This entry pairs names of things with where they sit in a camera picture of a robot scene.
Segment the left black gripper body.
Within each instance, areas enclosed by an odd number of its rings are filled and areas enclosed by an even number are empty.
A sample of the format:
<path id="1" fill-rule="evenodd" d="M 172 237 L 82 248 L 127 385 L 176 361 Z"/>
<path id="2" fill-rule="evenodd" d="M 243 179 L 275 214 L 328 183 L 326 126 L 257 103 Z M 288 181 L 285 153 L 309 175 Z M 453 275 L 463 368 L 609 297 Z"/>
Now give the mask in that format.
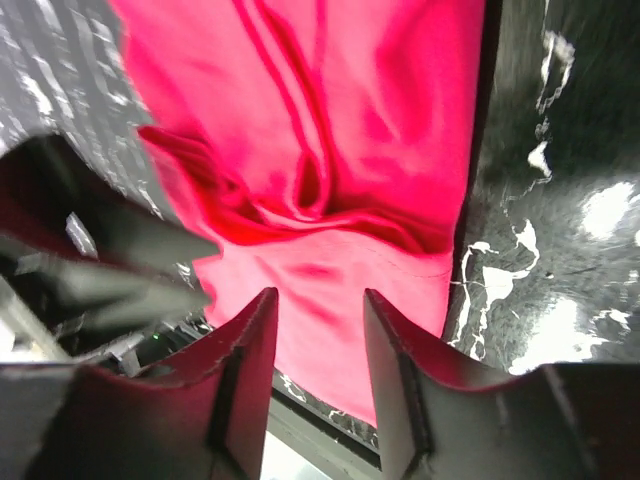
<path id="1" fill-rule="evenodd" d="M 91 350 L 162 321 L 85 330 L 81 313 L 59 299 L 59 278 L 71 269 L 164 276 L 164 270 L 135 265 L 101 245 L 100 207 L 123 201 L 135 202 L 96 173 L 62 134 L 36 134 L 1 156 L 1 271 L 65 350 Z"/>

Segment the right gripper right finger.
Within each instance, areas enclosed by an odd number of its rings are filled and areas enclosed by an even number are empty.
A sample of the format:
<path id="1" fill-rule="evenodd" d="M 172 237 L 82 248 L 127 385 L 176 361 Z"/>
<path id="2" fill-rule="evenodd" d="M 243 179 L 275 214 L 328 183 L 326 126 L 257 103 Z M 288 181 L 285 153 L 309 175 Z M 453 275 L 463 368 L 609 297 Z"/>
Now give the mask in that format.
<path id="1" fill-rule="evenodd" d="M 387 479 L 635 479 L 639 368 L 556 363 L 510 375 L 364 294 Z"/>

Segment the pink t shirt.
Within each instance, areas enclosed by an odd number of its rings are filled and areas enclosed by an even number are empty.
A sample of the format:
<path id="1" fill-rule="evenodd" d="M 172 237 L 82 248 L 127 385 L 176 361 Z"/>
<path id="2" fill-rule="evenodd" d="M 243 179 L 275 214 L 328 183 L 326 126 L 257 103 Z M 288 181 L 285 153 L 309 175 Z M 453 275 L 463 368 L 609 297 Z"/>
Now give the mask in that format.
<path id="1" fill-rule="evenodd" d="M 139 136 L 177 216 L 220 245 L 196 274 L 221 326 L 279 293 L 276 368 L 376 413 L 375 289 L 443 330 L 471 152 L 481 1 L 116 1 Z"/>

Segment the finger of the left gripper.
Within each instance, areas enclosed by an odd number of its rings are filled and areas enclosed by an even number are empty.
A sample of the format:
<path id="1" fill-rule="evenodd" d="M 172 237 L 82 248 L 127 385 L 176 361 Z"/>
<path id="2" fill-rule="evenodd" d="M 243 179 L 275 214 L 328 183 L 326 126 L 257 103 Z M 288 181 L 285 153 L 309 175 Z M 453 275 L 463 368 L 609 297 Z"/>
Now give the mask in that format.
<path id="1" fill-rule="evenodd" d="M 135 202 L 101 206 L 99 227 L 99 241 L 110 254 L 157 270 L 221 252 L 215 242 L 164 220 Z"/>
<path id="2" fill-rule="evenodd" d="M 85 330 L 135 329 L 210 303 L 206 293 L 181 281 L 111 269 L 63 272 L 59 299 L 81 313 Z"/>

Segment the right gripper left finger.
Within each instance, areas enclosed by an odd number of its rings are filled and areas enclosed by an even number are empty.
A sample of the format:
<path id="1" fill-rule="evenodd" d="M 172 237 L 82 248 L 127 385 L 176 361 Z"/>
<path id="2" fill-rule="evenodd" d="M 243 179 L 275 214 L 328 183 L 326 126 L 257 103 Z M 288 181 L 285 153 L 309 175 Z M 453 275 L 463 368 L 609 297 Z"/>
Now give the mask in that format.
<path id="1" fill-rule="evenodd" d="M 277 322 L 278 292 L 267 288 L 140 377 L 89 365 L 3 365 L 2 477 L 258 478 Z"/>

